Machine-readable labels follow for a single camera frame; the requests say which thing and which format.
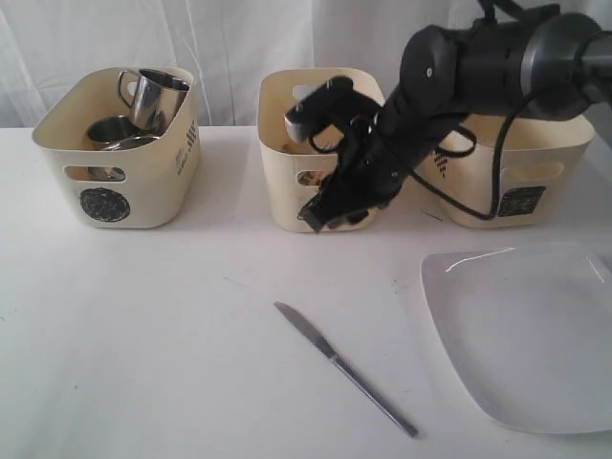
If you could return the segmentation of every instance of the metal mug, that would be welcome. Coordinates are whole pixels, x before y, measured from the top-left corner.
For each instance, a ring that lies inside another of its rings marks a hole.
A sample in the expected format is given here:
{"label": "metal mug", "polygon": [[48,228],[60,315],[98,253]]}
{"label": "metal mug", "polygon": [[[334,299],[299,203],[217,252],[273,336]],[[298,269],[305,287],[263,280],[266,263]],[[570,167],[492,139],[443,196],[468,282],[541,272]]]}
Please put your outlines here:
{"label": "metal mug", "polygon": [[[119,142],[112,143],[102,151],[118,151],[138,148],[139,146],[147,145],[156,141],[160,136],[137,136],[123,139]],[[119,167],[104,167],[99,165],[91,165],[87,167],[87,172],[94,179],[101,182],[122,182],[125,180],[125,172]]]}
{"label": "metal mug", "polygon": [[87,129],[87,137],[94,145],[94,149],[101,150],[109,145],[136,136],[141,129],[136,127],[128,117],[108,117],[98,120]]}
{"label": "metal mug", "polygon": [[[122,93],[125,74],[138,78],[132,101]],[[174,75],[153,69],[125,69],[117,79],[117,94],[130,109],[130,120],[143,131],[162,134],[170,125],[189,91],[189,85]]]}

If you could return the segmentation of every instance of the white plate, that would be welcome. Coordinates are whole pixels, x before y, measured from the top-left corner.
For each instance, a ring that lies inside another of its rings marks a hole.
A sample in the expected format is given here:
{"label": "white plate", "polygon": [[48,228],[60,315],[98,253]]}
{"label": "white plate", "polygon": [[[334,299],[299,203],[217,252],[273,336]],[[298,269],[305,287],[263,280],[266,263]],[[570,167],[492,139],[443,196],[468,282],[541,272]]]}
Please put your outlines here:
{"label": "white plate", "polygon": [[498,423],[539,433],[612,429],[612,275],[570,243],[440,253],[422,265],[459,378]]}

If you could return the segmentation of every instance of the white table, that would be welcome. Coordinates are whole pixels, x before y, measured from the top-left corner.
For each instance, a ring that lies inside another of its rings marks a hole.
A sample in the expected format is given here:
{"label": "white table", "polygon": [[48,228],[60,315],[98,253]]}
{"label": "white table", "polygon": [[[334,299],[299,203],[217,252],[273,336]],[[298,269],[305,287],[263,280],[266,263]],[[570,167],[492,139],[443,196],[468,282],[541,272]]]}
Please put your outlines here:
{"label": "white table", "polygon": [[[442,216],[409,184],[368,229],[314,236],[270,219],[252,127],[202,128],[183,209],[148,230],[79,224],[30,134],[0,130],[3,459],[611,457],[612,433],[487,419],[450,366],[419,272],[432,252],[567,239],[610,266],[612,154],[599,138],[548,224],[463,229],[422,213]],[[394,427],[275,300],[423,438]]]}

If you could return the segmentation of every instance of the knife blade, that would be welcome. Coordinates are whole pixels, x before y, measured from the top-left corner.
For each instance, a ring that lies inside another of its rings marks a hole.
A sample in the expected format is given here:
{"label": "knife blade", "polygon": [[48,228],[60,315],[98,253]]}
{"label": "knife blade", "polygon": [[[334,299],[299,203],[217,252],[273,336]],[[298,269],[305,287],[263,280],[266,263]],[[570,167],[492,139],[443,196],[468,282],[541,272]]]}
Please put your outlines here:
{"label": "knife blade", "polygon": [[411,437],[416,437],[419,433],[417,428],[407,421],[391,404],[389,404],[378,392],[376,392],[361,376],[359,376],[351,366],[334,350],[332,345],[315,328],[315,326],[300,312],[288,304],[276,301],[276,309],[291,322],[291,324],[308,341],[334,364],[334,366],[344,374],[354,385],[356,385],[365,396],[370,399],[396,426]]}

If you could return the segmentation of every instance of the white curtain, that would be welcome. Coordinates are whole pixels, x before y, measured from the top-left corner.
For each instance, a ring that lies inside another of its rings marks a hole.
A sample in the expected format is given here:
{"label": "white curtain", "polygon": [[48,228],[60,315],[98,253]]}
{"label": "white curtain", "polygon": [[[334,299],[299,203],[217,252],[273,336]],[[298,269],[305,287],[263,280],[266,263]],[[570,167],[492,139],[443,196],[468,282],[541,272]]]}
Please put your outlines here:
{"label": "white curtain", "polygon": [[[560,3],[612,27],[609,0]],[[36,125],[80,78],[122,65],[189,70],[202,125],[254,124],[280,69],[356,67],[388,94],[411,35],[479,15],[476,0],[0,0],[0,127]]]}

